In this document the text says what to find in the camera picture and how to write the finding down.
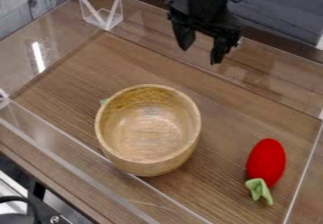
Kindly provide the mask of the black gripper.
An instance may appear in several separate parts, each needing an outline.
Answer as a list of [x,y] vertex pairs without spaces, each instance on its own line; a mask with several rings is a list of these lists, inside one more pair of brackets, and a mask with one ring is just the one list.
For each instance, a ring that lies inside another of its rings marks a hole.
[[170,0],[168,2],[173,36],[186,51],[196,40],[196,31],[213,37],[211,64],[221,63],[224,55],[239,44],[243,24],[217,0]]

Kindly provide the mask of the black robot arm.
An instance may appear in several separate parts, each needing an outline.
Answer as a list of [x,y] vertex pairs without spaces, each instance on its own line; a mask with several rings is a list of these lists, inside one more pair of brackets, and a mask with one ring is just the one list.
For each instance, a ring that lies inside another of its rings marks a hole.
[[178,47],[186,51],[196,33],[213,39],[211,64],[221,63],[224,55],[239,45],[243,24],[227,8],[227,1],[241,0],[169,0],[168,19]]

